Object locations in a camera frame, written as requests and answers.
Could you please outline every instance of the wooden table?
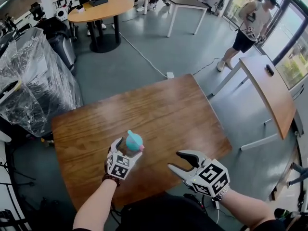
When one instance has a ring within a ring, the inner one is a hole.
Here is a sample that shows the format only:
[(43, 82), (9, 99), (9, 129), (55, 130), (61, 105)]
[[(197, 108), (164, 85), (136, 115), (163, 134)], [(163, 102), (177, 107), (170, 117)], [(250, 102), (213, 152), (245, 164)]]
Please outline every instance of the wooden table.
[(230, 143), (202, 90), (192, 77), (164, 80), (89, 104), (52, 122), (55, 148), (66, 188), (76, 209), (99, 187), (111, 143), (142, 136), (144, 152), (114, 195), (116, 205), (148, 198), (178, 185), (167, 167), (191, 166), (179, 150), (199, 150), (220, 158)]
[[(78, 13), (77, 9), (74, 9), (68, 15), (68, 20), (73, 23), (87, 22), (92, 40), (90, 49), (93, 52), (104, 53), (112, 51), (120, 45), (121, 38), (118, 15), (125, 13), (133, 6), (133, 0), (108, 0), (107, 3), (95, 7), (87, 2), (83, 4), (85, 11)], [(103, 34), (101, 20), (110, 17), (114, 18), (115, 34)], [(99, 37), (97, 38), (94, 33), (94, 22), (99, 30)]]
[[(273, 76), (271, 76), (266, 70), (267, 64), (270, 65), (274, 71)], [(265, 106), (272, 115), (280, 137), (284, 140), (290, 129), (296, 108), (285, 82), (267, 56), (240, 58), (239, 63), (232, 69), (212, 94), (216, 95), (240, 68), (247, 74), (247, 78), (243, 83), (247, 79), (251, 80)], [(244, 145), (241, 147), (241, 150), (247, 150), (271, 142), (277, 139), (277, 136), (278, 134), (274, 134), (262, 140)]]
[[(167, 37), (170, 37), (170, 35), (171, 35), (171, 31), (172, 31), (172, 27), (173, 27), (173, 24), (174, 24), (175, 16), (176, 16), (177, 11), (178, 11), (178, 7), (203, 10), (199, 24), (196, 28), (196, 31), (194, 32), (194, 35), (196, 35), (208, 7), (205, 4), (203, 4), (203, 3), (201, 3), (197, 0), (167, 0), (167, 1), (171, 3), (171, 6), (169, 8), (169, 13), (171, 13), (171, 11), (173, 10), (173, 15), (172, 15), (171, 24), (170, 24), (170, 28), (169, 28)], [(145, 0), (145, 2), (144, 2), (144, 14), (147, 13), (148, 2), (149, 2), (149, 0)]]

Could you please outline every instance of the black table base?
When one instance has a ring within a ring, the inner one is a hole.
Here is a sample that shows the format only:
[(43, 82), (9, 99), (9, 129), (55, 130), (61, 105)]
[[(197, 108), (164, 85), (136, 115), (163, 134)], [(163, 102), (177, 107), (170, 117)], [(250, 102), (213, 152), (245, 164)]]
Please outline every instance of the black table base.
[[(96, 24), (99, 32), (99, 36), (95, 36), (94, 23)], [(114, 34), (104, 34), (102, 29), (102, 21), (88, 22), (88, 27), (91, 33), (91, 44), (90, 49), (96, 53), (105, 53), (113, 51), (121, 44), (120, 31), (119, 31), (119, 20), (118, 16), (114, 16)]]

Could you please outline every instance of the round wooden table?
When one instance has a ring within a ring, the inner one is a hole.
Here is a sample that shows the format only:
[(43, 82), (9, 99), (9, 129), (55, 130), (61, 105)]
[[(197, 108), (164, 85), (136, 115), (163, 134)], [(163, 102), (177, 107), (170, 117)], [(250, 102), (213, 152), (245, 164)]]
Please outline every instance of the round wooden table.
[[(87, 2), (83, 4), (85, 11), (78, 13), (77, 9), (74, 9), (68, 15), (68, 20), (73, 23), (86, 22), (88, 24), (92, 40), (90, 49), (93, 52), (109, 52), (121, 43), (118, 15), (130, 10), (133, 6), (133, 0), (108, 0), (107, 3), (95, 7)], [(115, 34), (103, 34), (101, 20), (112, 16), (114, 18)], [(98, 37), (94, 33), (94, 23), (99, 31)]]

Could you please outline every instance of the white table leg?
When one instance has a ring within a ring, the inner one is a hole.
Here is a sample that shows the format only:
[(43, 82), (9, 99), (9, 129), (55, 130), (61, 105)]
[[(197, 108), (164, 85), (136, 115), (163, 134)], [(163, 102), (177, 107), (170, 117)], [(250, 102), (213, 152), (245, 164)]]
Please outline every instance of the white table leg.
[(241, 151), (248, 150), (248, 149), (251, 149), (251, 148), (257, 147), (259, 145), (266, 144), (266, 143), (270, 143), (272, 141), (275, 141), (277, 138), (278, 138), (278, 134), (276, 133), (274, 135), (271, 135), (271, 136), (266, 137), (264, 139), (261, 139), (259, 141), (255, 141), (255, 142), (252, 142), (250, 144), (243, 145), (241, 147)]
[(212, 95), (215, 96), (227, 83), (228, 81), (236, 74), (237, 71), (241, 68), (240, 63), (238, 63), (231, 72), (223, 79), (223, 81), (216, 87), (212, 92)]
[(201, 18), (200, 18), (199, 24), (198, 24), (198, 26), (197, 26), (197, 29), (196, 29), (194, 35), (197, 34), (197, 32), (198, 32), (198, 30), (199, 30), (199, 27), (200, 27), (200, 25), (201, 25), (201, 22), (203, 21), (203, 18), (204, 18), (204, 16), (205, 16), (206, 11), (207, 11), (207, 9), (205, 9), (205, 10), (203, 11), (202, 16), (201, 16)]
[(249, 77), (246, 76), (246, 78), (242, 81), (242, 84), (244, 84), (248, 79), (249, 79)]
[(146, 14), (146, 12), (148, 11), (148, 3), (149, 3), (149, 0), (144, 1), (144, 12), (143, 12), (143, 14)]
[(174, 5), (174, 11), (173, 11), (173, 14), (172, 14), (172, 19), (171, 19), (171, 25), (170, 25), (170, 28), (169, 28), (169, 32), (167, 34), (167, 37), (170, 37), (170, 34), (171, 34), (171, 31), (172, 31), (172, 27), (173, 27), (173, 23), (174, 23), (174, 20), (175, 20), (175, 16), (177, 14), (177, 11), (178, 11), (178, 5)]
[(264, 125), (266, 126), (266, 124), (268, 124), (270, 121), (272, 121), (272, 119), (268, 119), (267, 121), (265, 121)]
[(171, 3), (171, 4), (170, 4), (170, 7), (169, 7), (168, 13), (171, 13), (171, 12), (172, 12), (173, 6), (174, 6), (174, 5)]

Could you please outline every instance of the plastic wrap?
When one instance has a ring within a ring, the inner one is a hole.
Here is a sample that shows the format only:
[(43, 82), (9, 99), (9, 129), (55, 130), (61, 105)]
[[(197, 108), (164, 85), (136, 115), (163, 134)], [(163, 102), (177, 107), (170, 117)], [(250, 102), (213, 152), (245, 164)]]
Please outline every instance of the plastic wrap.
[(53, 117), (82, 105), (75, 78), (41, 29), (27, 30), (0, 59), (0, 90), (16, 81), (20, 87), (0, 99), (0, 115), (36, 137), (51, 132)]

